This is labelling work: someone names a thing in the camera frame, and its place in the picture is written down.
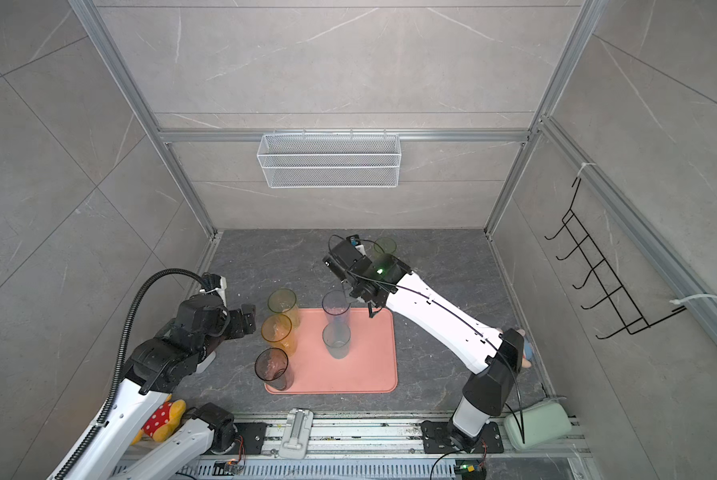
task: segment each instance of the black wire rack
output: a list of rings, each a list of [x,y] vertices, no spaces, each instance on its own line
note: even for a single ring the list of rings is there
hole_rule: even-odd
[[[558,231],[556,232],[556,234],[555,234],[554,236],[551,236],[551,237],[546,236],[545,239],[546,239],[546,240],[553,240],[553,239],[555,239],[562,231],[566,230],[567,233],[572,237],[572,240],[575,241],[575,248],[573,248],[572,251],[569,252],[569,254],[565,255],[564,257],[561,257],[561,258],[560,258],[559,256],[556,256],[556,260],[566,260],[566,259],[569,258],[576,250],[579,250],[580,253],[583,255],[583,258],[585,259],[585,262],[588,264],[588,267],[590,268],[590,269],[588,270],[587,275],[585,275],[585,280],[583,280],[582,285],[577,286],[577,285],[575,285],[575,284],[573,283],[572,286],[575,288],[575,290],[580,290],[580,289],[582,289],[582,288],[588,283],[588,280],[593,276],[593,277],[596,279],[596,281],[598,282],[598,284],[599,284],[599,286],[601,287],[601,289],[603,290],[604,296],[603,296],[603,298],[601,298],[601,300],[595,302],[595,303],[594,303],[593,305],[591,305],[591,306],[582,306],[582,305],[580,305],[580,308],[583,309],[583,310],[591,310],[591,309],[593,309],[593,308],[599,306],[601,303],[603,303],[603,302],[605,302],[605,301],[609,301],[610,305],[612,305],[612,308],[614,309],[614,312],[617,314],[617,318],[620,319],[620,322],[622,323],[622,327],[621,327],[621,328],[615,330],[614,332],[612,332],[612,333],[610,333],[609,335],[606,335],[606,336],[598,336],[598,335],[596,335],[596,338],[599,339],[599,340],[605,340],[605,339],[608,339],[608,338],[610,338],[610,337],[616,335],[617,333],[622,332],[623,330],[627,331],[627,332],[630,333],[631,335],[635,335],[635,334],[638,333],[638,332],[641,332],[641,331],[646,330],[646,329],[648,329],[648,328],[652,328],[653,326],[655,326],[656,324],[658,324],[658,323],[660,323],[660,322],[662,322],[662,321],[668,320],[668,319],[671,318],[672,316],[675,316],[675,315],[678,315],[678,314],[681,313],[681,312],[684,312],[687,308],[686,308],[685,306],[679,306],[678,308],[675,308],[675,309],[671,310],[671,313],[669,313],[668,315],[664,316],[663,318],[661,318],[661,319],[659,319],[659,320],[657,320],[657,321],[650,322],[649,320],[647,320],[647,318],[646,318],[646,317],[644,316],[644,314],[641,312],[641,309],[639,308],[639,306],[638,306],[638,305],[636,304],[636,302],[633,300],[633,298],[632,298],[632,296],[631,296],[631,293],[628,292],[628,289],[627,289],[627,288],[625,287],[625,285],[623,285],[623,283],[621,282],[620,276],[617,275],[617,272],[612,268],[612,265],[609,263],[609,260],[607,260],[607,258],[606,258],[606,257],[603,255],[603,253],[601,252],[601,248],[599,248],[599,246],[596,245],[596,241],[593,239],[593,237],[591,236],[591,234],[588,233],[588,230],[585,228],[585,226],[583,225],[583,223],[580,221],[580,218],[575,215],[575,211],[572,210],[572,207],[575,206],[575,199],[577,198],[577,191],[580,189],[580,178],[579,178],[579,177],[578,177],[578,178],[575,178],[575,181],[572,183],[572,188],[575,189],[575,194],[572,196],[572,201],[571,201],[570,204],[569,204],[569,209],[568,209],[567,212],[564,214],[564,216],[561,217],[561,228],[558,229]],[[572,230],[570,230],[570,228],[569,228],[569,223],[570,223],[571,221],[573,221],[573,220],[574,220],[575,222],[577,222],[577,224],[580,226],[580,228],[583,230],[583,232],[584,232],[584,234],[585,234],[585,235],[584,235],[581,239],[579,239],[579,240],[577,239],[577,237],[575,236],[575,234],[572,233]],[[596,251],[598,252],[598,254],[601,256],[601,261],[596,262],[595,265],[591,262],[590,258],[589,258],[588,255],[585,253],[585,250],[583,250],[583,244],[584,244],[584,242],[588,242],[590,245],[592,245],[592,246],[596,249]],[[614,283],[614,288],[613,288],[612,291],[607,291],[607,288],[604,286],[604,283],[603,283],[603,281],[601,280],[601,276],[599,275],[599,272],[597,271],[597,269],[599,269],[600,267],[601,267],[601,268],[606,267],[607,269],[609,269],[609,271],[611,272],[612,276],[613,276],[614,279],[616,280],[616,282]],[[625,321],[625,319],[623,319],[623,314],[620,312],[620,309],[617,308],[617,305],[616,305],[615,302],[612,300],[612,296],[613,296],[615,293],[618,293],[618,292],[624,293],[625,296],[627,297],[627,299],[628,299],[628,300],[631,302],[631,304],[633,305],[633,308],[634,308],[634,310],[636,311],[636,314],[637,314],[637,318],[636,318],[635,320],[630,321],[630,322],[627,322],[627,321]]]

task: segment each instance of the plush toy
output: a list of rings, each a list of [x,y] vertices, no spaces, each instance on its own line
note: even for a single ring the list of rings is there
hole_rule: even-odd
[[[145,425],[134,437],[132,445],[139,442],[142,434],[146,434],[156,442],[163,442],[171,437],[177,427],[180,426],[180,419],[185,413],[185,400],[177,400],[170,402],[172,397],[169,396],[166,401],[148,418]]]

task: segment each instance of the white wire basket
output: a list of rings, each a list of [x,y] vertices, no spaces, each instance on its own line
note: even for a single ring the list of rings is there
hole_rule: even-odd
[[[271,188],[396,187],[402,147],[397,134],[265,134],[257,150]]]

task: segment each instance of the white zip tie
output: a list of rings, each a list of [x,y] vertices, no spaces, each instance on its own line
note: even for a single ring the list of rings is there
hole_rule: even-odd
[[[595,164],[589,164],[588,162],[583,162],[583,164],[580,166],[580,169],[577,171],[577,177],[580,177],[580,174],[583,173],[583,169],[587,167],[588,165],[595,165]]]
[[[694,300],[696,298],[713,298],[717,300],[717,295],[712,295],[710,293],[695,293],[694,295],[685,296],[684,298],[669,300],[669,302],[674,305],[681,305],[682,303],[689,302],[690,300]]]

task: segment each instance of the pink tray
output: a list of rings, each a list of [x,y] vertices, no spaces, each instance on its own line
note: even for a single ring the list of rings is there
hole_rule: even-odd
[[[329,355],[321,337],[326,313],[318,308],[300,309],[296,330],[297,350],[289,357],[295,376],[286,391],[274,395],[319,393],[387,393],[399,383],[393,314],[388,310],[369,318],[365,308],[350,310],[351,342],[348,355],[337,360]]]

